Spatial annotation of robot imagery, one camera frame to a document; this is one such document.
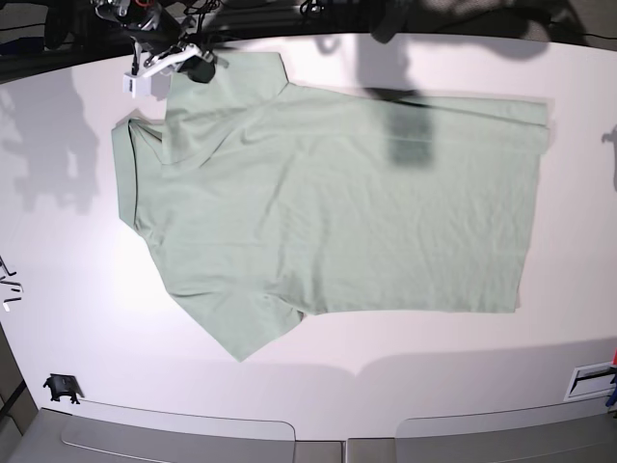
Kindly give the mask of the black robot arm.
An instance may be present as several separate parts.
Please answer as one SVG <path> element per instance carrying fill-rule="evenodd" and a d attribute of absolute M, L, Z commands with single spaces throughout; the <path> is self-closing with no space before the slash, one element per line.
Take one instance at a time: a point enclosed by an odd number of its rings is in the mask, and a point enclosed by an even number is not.
<path fill-rule="evenodd" d="M 93 1 L 94 12 L 120 25 L 132 40 L 131 70 L 123 76 L 123 90 L 148 95 L 151 80 L 159 73 L 178 72 L 192 81 L 207 83 L 228 60 L 217 56 L 202 29 L 204 18 L 219 6 L 218 1 L 187 1 L 184 18 L 175 19 L 169 1 Z"/>

